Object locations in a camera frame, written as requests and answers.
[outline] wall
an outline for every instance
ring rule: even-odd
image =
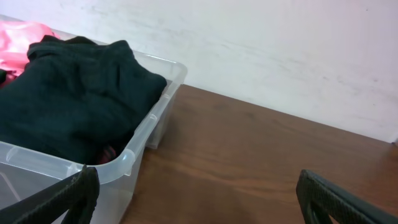
[[[187,85],[383,141],[398,136],[398,1],[0,1],[43,22],[184,63]]]

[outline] pink cloth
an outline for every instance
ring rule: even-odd
[[[29,45],[40,42],[44,35],[59,36],[49,27],[37,22],[0,21],[0,69],[7,71],[7,81],[18,77],[29,62]]]

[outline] clear plastic container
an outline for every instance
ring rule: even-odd
[[[131,201],[145,146],[157,148],[167,127],[175,94],[187,75],[181,63],[134,52],[138,62],[167,79],[160,100],[115,160],[94,166],[101,184],[91,223],[119,223]],[[81,170],[83,164],[0,142],[0,209]]]

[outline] wooden furniture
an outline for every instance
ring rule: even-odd
[[[182,86],[122,223],[303,223],[302,169],[398,216],[396,146]]]

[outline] plastic bin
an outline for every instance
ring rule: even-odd
[[[187,68],[151,55],[134,52],[146,69],[168,80],[160,100],[135,131],[121,155],[94,166],[101,183],[91,223],[119,223],[131,201],[145,146],[157,148],[167,127],[175,94]],[[81,170],[83,164],[0,142],[0,209],[29,197]],[[55,223],[60,223],[61,216]]]

